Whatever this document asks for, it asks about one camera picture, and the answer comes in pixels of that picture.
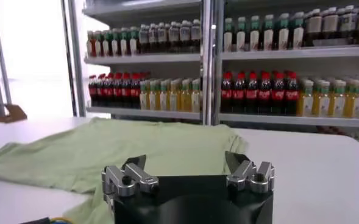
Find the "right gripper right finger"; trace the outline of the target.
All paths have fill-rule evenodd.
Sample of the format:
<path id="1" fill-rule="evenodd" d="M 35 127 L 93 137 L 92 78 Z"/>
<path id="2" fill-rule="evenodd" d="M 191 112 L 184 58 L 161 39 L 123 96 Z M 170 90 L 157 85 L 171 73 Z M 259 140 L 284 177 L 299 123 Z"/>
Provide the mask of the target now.
<path id="1" fill-rule="evenodd" d="M 274 190 L 275 167 L 263 161 L 256 166 L 246 155 L 225 152 L 226 163 L 231 174 L 226 177 L 226 186 L 230 193 L 244 190 L 256 194 L 266 194 Z"/>

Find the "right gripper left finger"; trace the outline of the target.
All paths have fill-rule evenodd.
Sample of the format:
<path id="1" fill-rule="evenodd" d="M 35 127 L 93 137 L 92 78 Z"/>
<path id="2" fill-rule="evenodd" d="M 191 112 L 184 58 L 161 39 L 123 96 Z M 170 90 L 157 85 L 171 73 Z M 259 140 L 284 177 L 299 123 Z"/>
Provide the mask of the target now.
<path id="1" fill-rule="evenodd" d="M 160 190 L 158 177 L 145 170 L 146 155 L 131 157 L 119 168 L 106 166 L 102 171 L 102 191 L 105 195 L 132 197 L 137 192 L 155 195 Z"/>

